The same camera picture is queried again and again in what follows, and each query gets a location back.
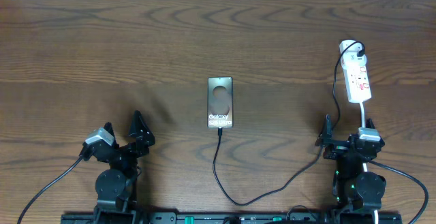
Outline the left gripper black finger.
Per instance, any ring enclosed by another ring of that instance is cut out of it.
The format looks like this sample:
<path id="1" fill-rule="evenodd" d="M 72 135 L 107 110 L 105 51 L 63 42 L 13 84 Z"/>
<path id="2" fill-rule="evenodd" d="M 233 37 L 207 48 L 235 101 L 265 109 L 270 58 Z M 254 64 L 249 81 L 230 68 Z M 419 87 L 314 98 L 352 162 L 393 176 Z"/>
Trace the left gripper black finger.
<path id="1" fill-rule="evenodd" d="M 143 146 L 153 146 L 155 144 L 155 136 L 145 123 L 139 110 L 134 112 L 128 136 L 134 138 L 137 143 Z"/>
<path id="2" fill-rule="evenodd" d="M 107 122 L 104 127 L 103 140 L 110 146 L 116 146 L 116 138 L 111 122 Z"/>

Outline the Samsung Galaxy smartphone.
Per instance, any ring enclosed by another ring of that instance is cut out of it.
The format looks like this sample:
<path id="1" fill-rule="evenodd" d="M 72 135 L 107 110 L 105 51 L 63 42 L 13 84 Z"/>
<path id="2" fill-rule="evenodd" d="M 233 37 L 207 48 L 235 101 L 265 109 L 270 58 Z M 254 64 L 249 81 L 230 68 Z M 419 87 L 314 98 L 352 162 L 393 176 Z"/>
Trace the Samsung Galaxy smartphone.
<path id="1" fill-rule="evenodd" d="M 232 128 L 233 121 L 232 77 L 208 78 L 208 128 Z"/>

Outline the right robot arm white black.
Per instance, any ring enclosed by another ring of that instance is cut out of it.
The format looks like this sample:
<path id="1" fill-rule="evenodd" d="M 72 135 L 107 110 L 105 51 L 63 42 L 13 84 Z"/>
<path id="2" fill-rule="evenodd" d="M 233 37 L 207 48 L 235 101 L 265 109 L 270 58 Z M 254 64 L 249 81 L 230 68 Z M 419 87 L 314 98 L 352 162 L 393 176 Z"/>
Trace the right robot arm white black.
<path id="1" fill-rule="evenodd" d="M 337 207 L 330 211 L 331 222 L 377 223 L 386 179 L 368 171 L 364 164 L 375 159 L 385 143 L 371 119 L 346 140 L 335 140 L 332 132 L 332 123 L 327 115 L 315 145 L 324 149 L 323 158 L 334 160 L 337 165 L 332 184 Z"/>

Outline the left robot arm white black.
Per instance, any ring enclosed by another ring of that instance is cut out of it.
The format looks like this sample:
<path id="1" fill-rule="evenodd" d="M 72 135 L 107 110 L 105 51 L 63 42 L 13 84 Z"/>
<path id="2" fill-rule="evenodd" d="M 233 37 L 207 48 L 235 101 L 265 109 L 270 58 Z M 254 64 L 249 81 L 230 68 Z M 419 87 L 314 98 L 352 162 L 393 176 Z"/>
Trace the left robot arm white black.
<path id="1" fill-rule="evenodd" d="M 84 141 L 80 155 L 85 161 L 95 157 L 110 166 L 95 181 L 94 223 L 149 222 L 149 215 L 137 206 L 137 181 L 142 173 L 138 159 L 149 154 L 155 137 L 138 110 L 134 112 L 128 136 L 134 141 L 119 146 L 112 124 L 107 122 Z"/>

